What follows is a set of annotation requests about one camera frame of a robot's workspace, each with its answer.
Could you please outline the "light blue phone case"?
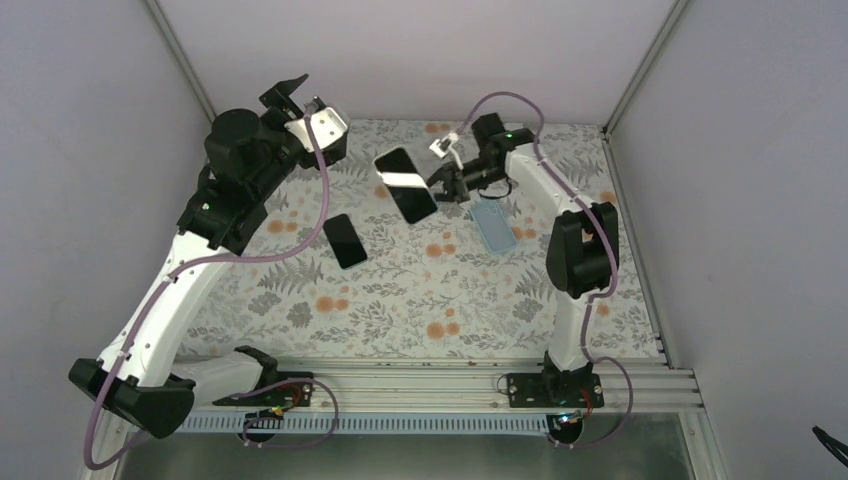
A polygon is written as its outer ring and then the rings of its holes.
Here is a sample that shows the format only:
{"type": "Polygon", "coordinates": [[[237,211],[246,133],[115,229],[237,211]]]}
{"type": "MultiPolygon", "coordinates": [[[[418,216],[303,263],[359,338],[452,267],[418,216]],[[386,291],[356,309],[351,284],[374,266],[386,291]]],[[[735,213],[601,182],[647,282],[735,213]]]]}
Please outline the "light blue phone case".
{"type": "Polygon", "coordinates": [[[470,213],[486,249],[491,254],[505,254],[518,245],[518,240],[496,200],[480,200],[472,206],[470,213]]]}

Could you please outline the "green phone black screen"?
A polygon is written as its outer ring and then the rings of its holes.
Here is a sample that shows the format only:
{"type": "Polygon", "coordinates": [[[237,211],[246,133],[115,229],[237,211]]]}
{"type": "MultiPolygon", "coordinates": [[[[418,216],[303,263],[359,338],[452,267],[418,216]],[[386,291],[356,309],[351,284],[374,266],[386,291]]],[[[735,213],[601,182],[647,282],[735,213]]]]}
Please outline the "green phone black screen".
{"type": "Polygon", "coordinates": [[[368,254],[347,214],[328,218],[323,224],[323,232],[343,270],[368,260],[368,254]]]}

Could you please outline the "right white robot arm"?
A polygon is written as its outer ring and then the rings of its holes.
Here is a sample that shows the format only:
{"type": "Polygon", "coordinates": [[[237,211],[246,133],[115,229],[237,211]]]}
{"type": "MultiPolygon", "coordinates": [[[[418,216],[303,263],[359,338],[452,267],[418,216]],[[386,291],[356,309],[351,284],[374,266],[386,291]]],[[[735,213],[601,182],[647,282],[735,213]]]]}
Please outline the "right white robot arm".
{"type": "Polygon", "coordinates": [[[593,300],[615,290],[618,212],[594,202],[547,160],[536,133],[507,129],[496,113],[469,125],[479,148],[464,165],[443,164],[427,181],[439,202],[463,203],[472,191],[511,180],[531,195],[552,221],[545,271],[557,293],[554,331],[538,373],[508,373],[505,393],[514,409],[600,408],[600,378],[587,347],[593,300]]]}

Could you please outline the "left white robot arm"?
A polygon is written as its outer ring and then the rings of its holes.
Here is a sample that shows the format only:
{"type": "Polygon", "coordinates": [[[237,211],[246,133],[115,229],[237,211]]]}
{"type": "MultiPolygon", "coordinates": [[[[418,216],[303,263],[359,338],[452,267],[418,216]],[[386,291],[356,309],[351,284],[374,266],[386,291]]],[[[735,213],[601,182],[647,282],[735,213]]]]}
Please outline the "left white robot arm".
{"type": "Polygon", "coordinates": [[[346,119],[320,99],[297,105],[292,95],[302,83],[276,83],[259,98],[262,113],[231,109],[214,118],[206,164],[158,277],[116,338],[69,371],[101,409],[153,437],[171,435],[198,407],[243,397],[263,405],[277,394],[278,363],[256,348],[199,363],[176,356],[226,266],[248,262],[270,196],[296,169],[325,172],[346,154],[346,119]]]}

